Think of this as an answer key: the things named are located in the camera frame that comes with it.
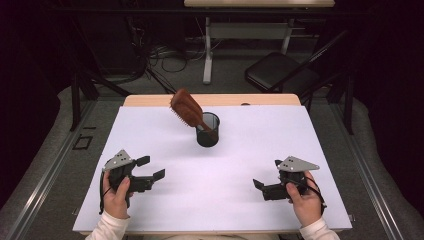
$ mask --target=metal bracket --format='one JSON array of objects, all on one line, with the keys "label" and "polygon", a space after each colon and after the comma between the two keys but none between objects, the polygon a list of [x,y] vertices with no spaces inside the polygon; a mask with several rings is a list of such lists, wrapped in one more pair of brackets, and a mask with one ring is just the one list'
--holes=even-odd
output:
[{"label": "metal bracket", "polygon": [[130,155],[128,155],[128,153],[124,149],[122,149],[117,154],[115,154],[113,158],[107,161],[103,168],[103,172],[125,166],[127,164],[132,163],[133,161],[134,159],[132,159]]},{"label": "metal bracket", "polygon": [[293,156],[288,156],[284,161],[280,161],[277,164],[277,169],[285,172],[304,172],[318,170],[319,166]]}]

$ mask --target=human hand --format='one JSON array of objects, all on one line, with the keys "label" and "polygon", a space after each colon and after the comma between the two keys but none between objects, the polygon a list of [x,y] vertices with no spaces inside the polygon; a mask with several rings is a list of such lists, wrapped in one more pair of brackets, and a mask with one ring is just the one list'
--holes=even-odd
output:
[{"label": "human hand", "polygon": [[103,202],[105,211],[114,218],[127,219],[129,215],[127,213],[128,207],[125,201],[125,195],[130,187],[130,179],[125,177],[115,192],[110,187],[109,175],[110,172],[106,171],[103,176],[103,191],[105,191]]},{"label": "human hand", "polygon": [[[305,177],[314,179],[309,171],[305,172]],[[307,179],[307,183],[309,187],[318,191],[313,181]],[[287,183],[286,189],[291,198],[290,203],[293,203],[294,213],[302,227],[309,226],[321,218],[321,200],[316,193],[308,189],[304,195],[300,195],[293,183]]]}]

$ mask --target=tabletop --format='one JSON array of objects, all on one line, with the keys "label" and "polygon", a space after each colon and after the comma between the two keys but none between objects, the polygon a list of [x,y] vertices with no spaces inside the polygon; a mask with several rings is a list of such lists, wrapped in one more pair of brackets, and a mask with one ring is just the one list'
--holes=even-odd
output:
[{"label": "tabletop", "polygon": [[171,111],[171,97],[127,98],[74,231],[87,234],[96,226],[100,173],[121,149],[132,158],[150,156],[149,164],[133,170],[134,176],[166,170],[165,178],[152,190],[131,198],[127,234],[298,232],[300,224],[292,205],[287,200],[265,201],[252,181],[277,183],[274,160],[288,156],[320,166],[313,175],[329,206],[324,213],[328,226],[334,230],[352,227],[309,115],[296,95],[193,94],[203,111],[213,112],[221,120],[219,142],[211,148],[199,146],[195,130]]}]

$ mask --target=finger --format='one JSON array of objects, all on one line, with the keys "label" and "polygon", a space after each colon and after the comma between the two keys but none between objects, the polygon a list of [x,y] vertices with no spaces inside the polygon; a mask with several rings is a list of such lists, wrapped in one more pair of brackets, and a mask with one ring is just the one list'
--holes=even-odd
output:
[{"label": "finger", "polygon": [[104,176],[103,176],[103,193],[105,193],[110,188],[109,175],[110,175],[110,171],[106,171],[104,173]]},{"label": "finger", "polygon": [[293,203],[298,203],[302,201],[302,197],[300,196],[299,190],[297,190],[296,186],[293,183],[287,183],[286,189]]},{"label": "finger", "polygon": [[314,177],[312,176],[312,174],[309,171],[305,172],[305,177],[306,177],[306,183],[308,184],[308,186],[310,188],[313,188],[314,190],[319,191],[317,184],[315,183]]},{"label": "finger", "polygon": [[116,198],[118,200],[124,201],[129,187],[130,179],[128,177],[125,177],[122,180],[121,184],[119,184],[118,191],[116,192]]}]

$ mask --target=brown brush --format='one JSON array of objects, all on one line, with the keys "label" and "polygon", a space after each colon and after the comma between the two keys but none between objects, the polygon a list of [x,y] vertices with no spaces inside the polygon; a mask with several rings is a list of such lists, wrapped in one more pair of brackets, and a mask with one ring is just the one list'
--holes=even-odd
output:
[{"label": "brown brush", "polygon": [[201,126],[205,131],[212,131],[203,121],[202,108],[186,89],[179,89],[175,93],[171,99],[171,108],[190,127]]}]

